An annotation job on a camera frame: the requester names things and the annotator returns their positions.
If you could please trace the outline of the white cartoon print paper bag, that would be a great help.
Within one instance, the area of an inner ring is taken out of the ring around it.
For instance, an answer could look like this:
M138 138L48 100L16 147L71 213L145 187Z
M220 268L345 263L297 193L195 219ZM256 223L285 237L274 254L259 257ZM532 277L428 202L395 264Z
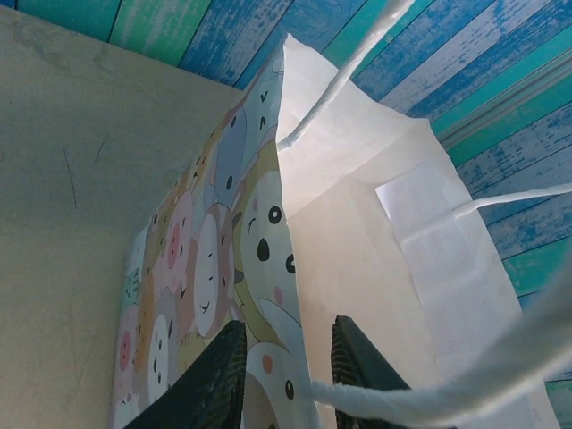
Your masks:
M429 122L352 81L415 0L388 0L336 67L287 36L133 241L110 429L246 325L240 429L561 429L544 380L572 359L572 283L522 309ZM353 319L409 389L334 384Z

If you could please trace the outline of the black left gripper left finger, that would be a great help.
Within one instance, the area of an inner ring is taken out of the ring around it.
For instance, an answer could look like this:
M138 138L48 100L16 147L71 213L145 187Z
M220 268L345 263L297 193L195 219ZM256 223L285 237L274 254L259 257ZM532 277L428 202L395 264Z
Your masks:
M246 363L246 325L230 321L129 429L240 429Z

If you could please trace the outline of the aluminium corner post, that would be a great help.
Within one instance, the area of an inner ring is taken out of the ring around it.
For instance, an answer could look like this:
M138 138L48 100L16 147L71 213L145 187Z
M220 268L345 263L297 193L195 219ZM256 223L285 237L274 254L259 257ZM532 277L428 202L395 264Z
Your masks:
M464 139L497 122L503 116L511 113L569 76L572 76L572 62L563 63L550 70L548 67L543 67L541 70L523 78L504 93L496 96L486 106L479 107L474 114L470 114L461 124L438 134L437 139L448 150Z

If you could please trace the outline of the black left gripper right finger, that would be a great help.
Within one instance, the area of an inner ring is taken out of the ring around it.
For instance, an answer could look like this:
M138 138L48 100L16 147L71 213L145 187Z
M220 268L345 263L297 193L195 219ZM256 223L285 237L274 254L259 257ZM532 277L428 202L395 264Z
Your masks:
M408 384L353 319L337 315L332 326L332 381L382 391L406 390ZM362 419L335 409L337 429L408 429L383 420Z

